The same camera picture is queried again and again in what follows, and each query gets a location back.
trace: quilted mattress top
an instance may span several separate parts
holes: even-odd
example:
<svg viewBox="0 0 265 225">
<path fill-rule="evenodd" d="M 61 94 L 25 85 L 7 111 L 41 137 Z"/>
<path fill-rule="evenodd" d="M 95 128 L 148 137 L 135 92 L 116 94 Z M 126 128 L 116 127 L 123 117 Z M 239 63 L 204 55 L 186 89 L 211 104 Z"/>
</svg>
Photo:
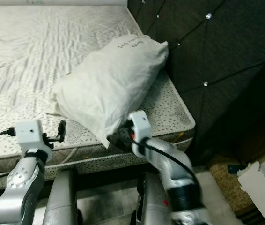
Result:
<svg viewBox="0 0 265 225">
<path fill-rule="evenodd" d="M 53 84 L 91 51 L 112 38 L 141 31 L 124 6 L 0 6 L 0 131 L 16 121 L 40 119 L 55 135 L 67 121 L 65 142 L 56 150 L 99 144 L 81 124 L 44 113 Z M 145 98 L 153 136 L 191 130 L 195 122 L 165 74 Z M 19 155 L 15 137 L 0 137 L 0 158 Z"/>
</svg>

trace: tiled floor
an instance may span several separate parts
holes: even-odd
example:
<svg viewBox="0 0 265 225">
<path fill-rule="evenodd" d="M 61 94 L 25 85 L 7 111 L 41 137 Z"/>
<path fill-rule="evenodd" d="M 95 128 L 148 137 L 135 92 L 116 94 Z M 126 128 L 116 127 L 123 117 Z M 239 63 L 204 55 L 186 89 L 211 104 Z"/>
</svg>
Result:
<svg viewBox="0 0 265 225">
<path fill-rule="evenodd" d="M 202 168 L 197 168 L 195 172 L 213 225 L 242 225 L 211 173 Z M 129 225 L 138 198 L 136 184 L 137 180 L 130 180 L 78 192 L 78 208 L 83 214 L 84 225 Z M 42 224 L 46 203 L 47 199 L 39 201 L 33 225 Z"/>
</svg>

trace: patterned mattress fabric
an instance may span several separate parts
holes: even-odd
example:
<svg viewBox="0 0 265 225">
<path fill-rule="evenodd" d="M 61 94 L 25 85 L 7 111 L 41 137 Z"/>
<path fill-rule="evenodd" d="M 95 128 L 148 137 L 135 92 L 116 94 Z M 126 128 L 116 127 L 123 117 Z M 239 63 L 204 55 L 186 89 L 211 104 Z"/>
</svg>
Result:
<svg viewBox="0 0 265 225">
<path fill-rule="evenodd" d="M 130 153 L 129 146 L 105 149 L 81 124 L 44 113 L 59 78 L 90 52 L 126 34 L 142 33 L 124 6 L 0 6 L 0 131 L 19 120 L 40 119 L 44 132 L 56 135 L 59 121 L 67 121 L 65 141 L 55 143 L 53 159 L 47 164 L 47 179 L 68 166 L 102 161 L 98 170 L 104 170 L 110 169 L 105 160 L 111 163 L 117 158 L 123 166 L 144 163 Z M 181 150 L 189 146 L 195 122 L 163 71 L 140 109 L 147 113 L 153 136 L 178 142 Z M 11 171 L 20 153 L 15 137 L 0 136 L 0 173 Z M 80 171 L 95 169 L 86 166 Z"/>
</svg>

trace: bed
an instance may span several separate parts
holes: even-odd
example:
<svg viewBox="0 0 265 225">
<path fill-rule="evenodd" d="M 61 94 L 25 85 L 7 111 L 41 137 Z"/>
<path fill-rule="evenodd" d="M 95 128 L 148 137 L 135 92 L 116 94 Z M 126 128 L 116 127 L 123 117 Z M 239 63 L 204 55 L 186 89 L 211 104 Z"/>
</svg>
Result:
<svg viewBox="0 0 265 225">
<path fill-rule="evenodd" d="M 0 131 L 19 120 L 40 119 L 44 132 L 55 135 L 59 121 L 67 121 L 65 141 L 55 144 L 46 165 L 47 180 L 63 168 L 92 173 L 145 163 L 130 146 L 106 149 L 81 124 L 44 113 L 59 78 L 90 52 L 125 34 L 142 34 L 125 6 L 0 6 Z M 186 150 L 195 122 L 165 71 L 140 109 L 147 113 L 153 136 Z M 20 152 L 15 137 L 0 137 L 0 174 L 15 167 Z"/>
</svg>

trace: dark gray upholstered headboard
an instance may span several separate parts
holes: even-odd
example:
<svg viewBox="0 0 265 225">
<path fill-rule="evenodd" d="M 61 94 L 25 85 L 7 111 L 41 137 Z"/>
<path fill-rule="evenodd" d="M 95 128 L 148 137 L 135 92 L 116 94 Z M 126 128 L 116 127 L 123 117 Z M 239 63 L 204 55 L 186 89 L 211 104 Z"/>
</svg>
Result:
<svg viewBox="0 0 265 225">
<path fill-rule="evenodd" d="M 168 75 L 208 160 L 265 112 L 265 0 L 129 0 L 144 34 L 168 41 Z"/>
</svg>

